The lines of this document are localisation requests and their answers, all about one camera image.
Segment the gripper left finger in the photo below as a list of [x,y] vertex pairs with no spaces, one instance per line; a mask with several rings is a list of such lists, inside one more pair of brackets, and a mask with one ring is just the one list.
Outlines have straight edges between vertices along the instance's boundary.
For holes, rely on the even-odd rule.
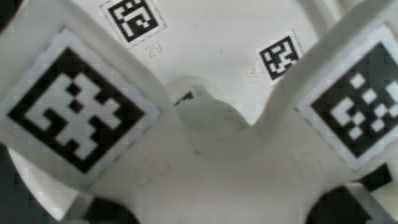
[[111,200],[79,193],[58,224],[140,224],[132,212]]

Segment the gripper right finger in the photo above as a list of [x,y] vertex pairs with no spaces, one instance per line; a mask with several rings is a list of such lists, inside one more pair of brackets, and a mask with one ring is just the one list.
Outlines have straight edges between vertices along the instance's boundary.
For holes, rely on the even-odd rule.
[[319,197],[303,224],[398,224],[358,182],[335,187]]

